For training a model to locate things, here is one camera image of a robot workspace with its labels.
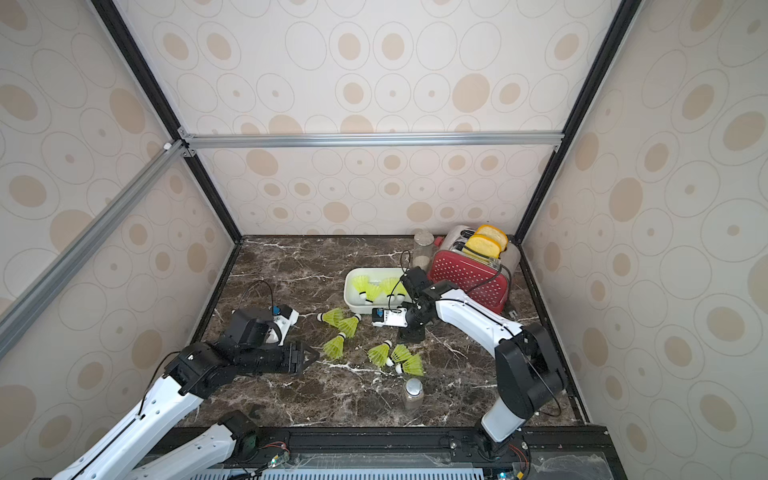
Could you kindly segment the green shuttlecock low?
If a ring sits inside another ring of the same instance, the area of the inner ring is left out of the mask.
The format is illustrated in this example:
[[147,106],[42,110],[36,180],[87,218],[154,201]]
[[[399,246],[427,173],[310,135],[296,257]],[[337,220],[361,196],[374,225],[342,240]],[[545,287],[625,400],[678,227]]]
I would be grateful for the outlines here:
[[419,355],[411,355],[399,362],[396,367],[398,374],[405,374],[412,377],[422,377],[424,375],[424,367],[422,359]]

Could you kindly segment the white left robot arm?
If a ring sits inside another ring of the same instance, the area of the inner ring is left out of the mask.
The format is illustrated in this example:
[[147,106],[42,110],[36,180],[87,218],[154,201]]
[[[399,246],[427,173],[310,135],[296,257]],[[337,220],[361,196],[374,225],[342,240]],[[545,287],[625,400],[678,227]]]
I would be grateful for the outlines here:
[[287,305],[241,308],[213,342],[196,342],[165,367],[138,404],[59,479],[189,479],[227,460],[256,453],[258,429],[239,411],[148,464],[141,461],[205,399],[237,377],[299,375],[319,353],[287,334],[299,317]]

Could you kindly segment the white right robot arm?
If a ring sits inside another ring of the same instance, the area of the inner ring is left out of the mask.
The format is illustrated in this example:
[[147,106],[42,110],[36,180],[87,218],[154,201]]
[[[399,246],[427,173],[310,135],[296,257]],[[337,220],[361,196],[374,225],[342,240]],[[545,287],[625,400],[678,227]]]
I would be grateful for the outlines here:
[[419,343],[433,320],[447,323],[486,350],[495,362],[498,398],[480,420],[485,436],[500,444],[567,388],[568,377],[550,334],[525,327],[481,305],[449,280],[432,282],[419,267],[396,281],[400,304],[372,308],[375,326],[399,329],[401,343]]

